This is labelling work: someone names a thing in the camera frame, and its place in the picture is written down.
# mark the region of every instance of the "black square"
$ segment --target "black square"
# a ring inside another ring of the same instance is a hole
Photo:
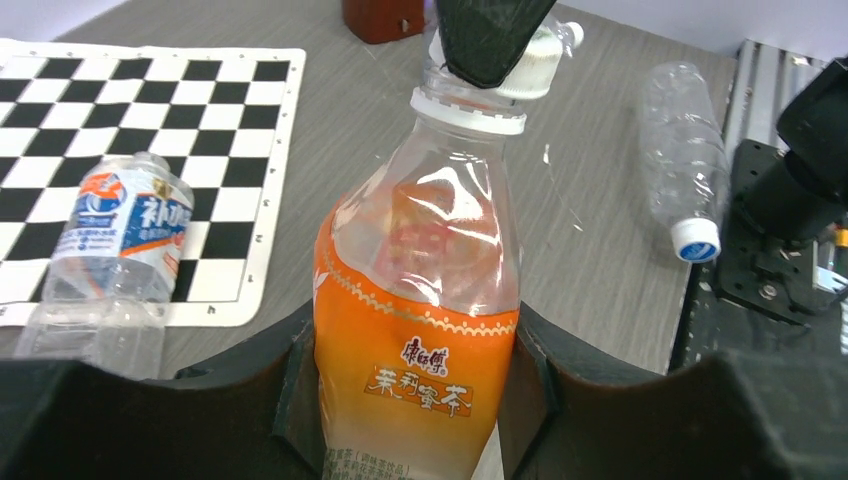
[[[165,161],[168,162],[168,166],[171,167],[171,173],[173,173],[175,177],[179,177],[183,174],[183,168],[185,168],[185,157],[165,157]]]
[[[36,200],[41,196],[42,190],[41,188],[0,189],[0,222],[25,222]]]
[[[249,84],[242,82],[219,82],[212,90],[212,98],[209,103],[234,103],[241,105],[247,98],[247,87]]]
[[[124,119],[129,103],[110,103],[108,105],[95,105],[88,114],[88,118],[82,125],[83,128],[105,128],[117,127]]]
[[[191,212],[191,220],[208,222],[212,218],[212,209],[215,207],[215,199],[218,198],[218,189],[192,188],[192,191],[194,192],[194,211]]]
[[[64,227],[65,222],[27,223],[6,260],[50,258]]]
[[[197,129],[205,108],[205,105],[171,105],[162,128]]]
[[[50,180],[51,187],[76,187],[82,183],[82,178],[89,170],[100,163],[100,157],[71,157],[62,160],[53,179]]]
[[[215,80],[220,69],[220,60],[189,60],[183,80]]]
[[[267,168],[267,158],[230,158],[222,186],[261,187]]]
[[[232,130],[201,130],[189,155],[228,156],[233,148],[236,132]]]
[[[53,108],[52,103],[18,103],[6,116],[3,126],[11,128],[40,127],[51,108]]]
[[[97,80],[74,80],[68,85],[65,93],[59,98],[60,102],[92,103],[97,100],[106,82]]]
[[[289,62],[259,62],[253,80],[259,82],[285,82],[289,75]]]
[[[49,58],[37,78],[62,78],[69,79],[79,68],[82,60],[79,58]]]
[[[29,82],[29,80],[0,79],[0,102],[17,101]]]
[[[76,134],[76,130],[39,130],[24,152],[24,156],[64,157]]]
[[[247,258],[253,222],[210,223],[200,258]]]
[[[176,89],[177,82],[144,82],[135,101],[137,103],[168,103],[174,97]]]
[[[38,280],[38,285],[36,285],[35,290],[33,290],[32,295],[29,297],[29,301],[32,303],[40,302],[42,293],[44,292],[44,282],[47,280],[47,269],[44,269],[44,273],[41,274],[41,278]]]
[[[158,130],[142,130],[140,128],[122,128],[118,130],[108,153],[132,155],[136,152],[146,152],[153,143],[153,137]]]
[[[144,79],[152,60],[149,58],[136,58],[132,60],[121,60],[118,68],[112,73],[112,80]]]
[[[182,260],[177,269],[177,280],[174,285],[174,293],[171,294],[172,302],[185,302],[188,300],[188,292],[191,290],[191,281],[194,280],[194,272],[197,270],[197,260]]]
[[[12,169],[12,166],[17,161],[17,157],[0,157],[0,184],[2,184],[3,180],[6,179],[6,175],[9,174],[9,170]]]
[[[277,128],[277,119],[280,116],[279,105],[247,105],[241,114],[239,128],[265,128],[274,130]]]

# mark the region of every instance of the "blue and white label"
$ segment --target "blue and white label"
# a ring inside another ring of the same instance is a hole
[[[152,173],[116,170],[89,175],[53,260],[131,258],[156,269],[173,288],[191,213],[182,192]]]
[[[680,258],[692,263],[709,262],[715,258],[718,249],[709,243],[690,243],[680,249]]]

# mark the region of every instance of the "white backdrop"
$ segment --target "white backdrop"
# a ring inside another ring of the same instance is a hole
[[[52,40],[123,1],[0,0],[0,38]],[[824,60],[848,54],[848,0],[559,1],[727,55],[746,38]]]
[[[558,1],[726,55],[746,38],[823,60],[848,54],[848,0]]]
[[[53,40],[124,1],[0,0],[0,38]]]

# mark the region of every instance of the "red object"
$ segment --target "red object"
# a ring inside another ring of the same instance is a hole
[[[424,30],[424,0],[342,0],[342,16],[363,42],[393,42]]]

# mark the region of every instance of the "table surface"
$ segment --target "table surface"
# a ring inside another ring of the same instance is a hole
[[[716,117],[736,61],[557,5],[583,46],[551,93],[527,107],[525,134],[507,148],[524,245],[523,299],[539,313],[630,363],[665,372],[687,267],[653,223],[638,177],[638,88],[652,66],[695,63]],[[335,201],[409,133],[421,39],[366,45],[340,0],[132,0],[60,41],[170,47],[297,47],[307,52],[285,191],[262,306],[239,328],[170,329],[163,376],[285,317],[311,296],[312,245]],[[543,163],[547,152],[550,166]],[[11,352],[18,329],[0,331]],[[480,478],[497,476],[497,445]]]

